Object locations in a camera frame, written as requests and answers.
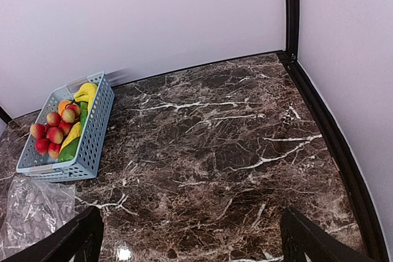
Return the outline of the red lychee bunch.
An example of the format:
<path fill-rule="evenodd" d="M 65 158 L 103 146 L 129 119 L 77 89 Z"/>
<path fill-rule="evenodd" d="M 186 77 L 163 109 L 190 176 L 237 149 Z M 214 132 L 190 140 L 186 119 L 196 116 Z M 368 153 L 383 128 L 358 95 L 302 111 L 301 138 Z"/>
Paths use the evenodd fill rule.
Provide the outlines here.
<path fill-rule="evenodd" d="M 74 102 L 63 113 L 49 112 L 45 124 L 35 123 L 30 126 L 30 134 L 36 140 L 35 148 L 39 155 L 48 155 L 58 160 L 62 143 L 74 124 L 80 121 L 80 106 Z"/>

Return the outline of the light blue plastic basket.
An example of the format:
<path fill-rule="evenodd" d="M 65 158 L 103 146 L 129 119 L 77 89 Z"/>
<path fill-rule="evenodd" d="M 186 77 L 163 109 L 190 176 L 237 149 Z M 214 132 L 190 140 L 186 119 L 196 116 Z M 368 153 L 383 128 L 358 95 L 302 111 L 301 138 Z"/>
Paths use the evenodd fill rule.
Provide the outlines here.
<path fill-rule="evenodd" d="M 98 89 L 92 109 L 88 112 L 87 122 L 82 128 L 75 157 L 69 161 L 59 162 L 48 155 L 40 155 L 35 149 L 36 140 L 30 135 L 16 165 L 17 173 L 45 182 L 94 179 L 97 176 L 106 128 L 115 98 L 104 72 L 88 75 L 53 90 L 37 116 L 36 123 L 44 123 L 46 115 L 55 111 L 62 99 L 72 99 L 74 93 L 87 82 L 96 84 Z"/>

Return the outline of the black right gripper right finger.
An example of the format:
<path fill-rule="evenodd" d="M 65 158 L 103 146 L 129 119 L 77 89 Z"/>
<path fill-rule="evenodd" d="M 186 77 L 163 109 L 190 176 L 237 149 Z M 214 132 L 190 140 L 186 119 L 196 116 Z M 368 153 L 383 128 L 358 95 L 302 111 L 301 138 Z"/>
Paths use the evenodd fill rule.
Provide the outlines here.
<path fill-rule="evenodd" d="M 288 207 L 280 221 L 284 261 L 371 261 L 339 242 L 298 210 Z"/>

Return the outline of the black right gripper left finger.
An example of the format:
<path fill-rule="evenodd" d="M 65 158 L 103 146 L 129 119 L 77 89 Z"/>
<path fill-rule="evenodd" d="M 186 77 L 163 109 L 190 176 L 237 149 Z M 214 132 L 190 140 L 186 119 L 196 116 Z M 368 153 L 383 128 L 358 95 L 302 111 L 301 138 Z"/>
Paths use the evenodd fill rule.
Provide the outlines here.
<path fill-rule="evenodd" d="M 100 211 L 90 206 L 45 239 L 6 261 L 98 261 L 104 234 Z"/>

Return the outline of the clear zip top bag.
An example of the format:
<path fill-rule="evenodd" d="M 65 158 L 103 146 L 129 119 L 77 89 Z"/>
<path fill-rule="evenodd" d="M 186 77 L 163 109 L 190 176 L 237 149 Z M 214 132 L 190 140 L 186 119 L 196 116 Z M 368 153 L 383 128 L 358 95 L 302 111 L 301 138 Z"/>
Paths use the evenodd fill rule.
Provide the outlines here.
<path fill-rule="evenodd" d="M 1 260 L 53 234 L 75 216 L 75 185 L 16 177 L 1 225 Z"/>

